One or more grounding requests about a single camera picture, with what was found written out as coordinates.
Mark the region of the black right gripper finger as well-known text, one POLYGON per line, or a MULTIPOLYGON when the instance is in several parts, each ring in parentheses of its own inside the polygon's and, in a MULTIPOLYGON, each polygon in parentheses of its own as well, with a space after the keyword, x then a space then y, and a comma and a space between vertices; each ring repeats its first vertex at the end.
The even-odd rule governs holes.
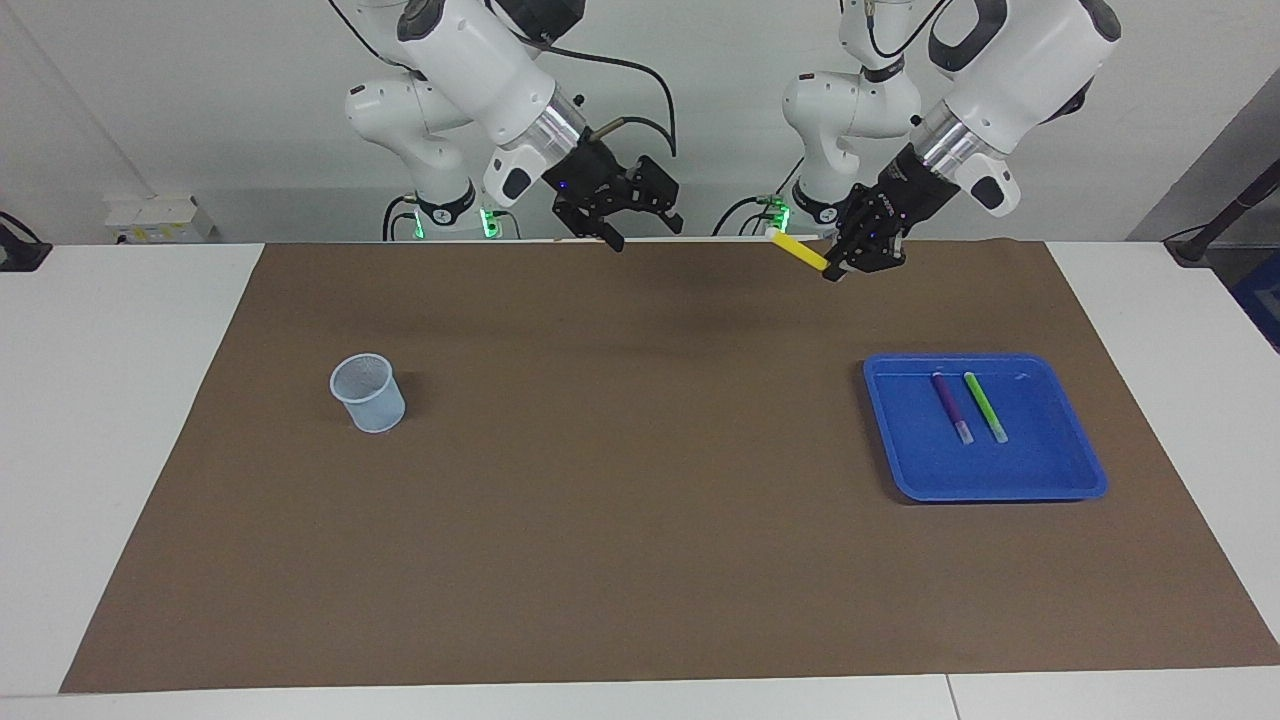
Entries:
POLYGON ((640 155, 625 173, 628 190, 625 206, 658 218, 673 234, 684 231, 684 218, 675 210, 680 184, 653 158, 640 155))
POLYGON ((625 249, 625 237, 604 217, 593 214, 589 209, 572 202, 557 202, 556 217, 575 237, 600 240, 614 252, 625 249))

